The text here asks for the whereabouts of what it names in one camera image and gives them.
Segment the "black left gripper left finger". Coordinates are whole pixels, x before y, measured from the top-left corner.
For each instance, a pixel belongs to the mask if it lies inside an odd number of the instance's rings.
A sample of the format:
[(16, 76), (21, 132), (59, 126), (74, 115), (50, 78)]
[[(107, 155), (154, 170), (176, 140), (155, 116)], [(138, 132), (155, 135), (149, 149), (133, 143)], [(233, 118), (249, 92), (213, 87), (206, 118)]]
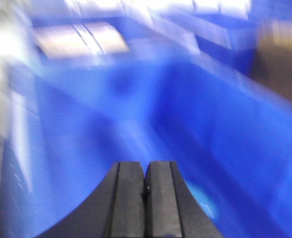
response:
[(144, 173), (139, 162), (114, 163), (95, 190), (41, 238), (142, 238)]

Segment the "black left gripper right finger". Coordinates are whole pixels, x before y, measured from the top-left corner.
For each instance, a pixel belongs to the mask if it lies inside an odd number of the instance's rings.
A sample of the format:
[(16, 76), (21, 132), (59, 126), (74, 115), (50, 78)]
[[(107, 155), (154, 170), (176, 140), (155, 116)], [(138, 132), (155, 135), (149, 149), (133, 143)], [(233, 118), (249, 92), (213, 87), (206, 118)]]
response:
[(221, 238), (189, 191), (175, 161), (151, 161), (145, 177), (147, 238)]

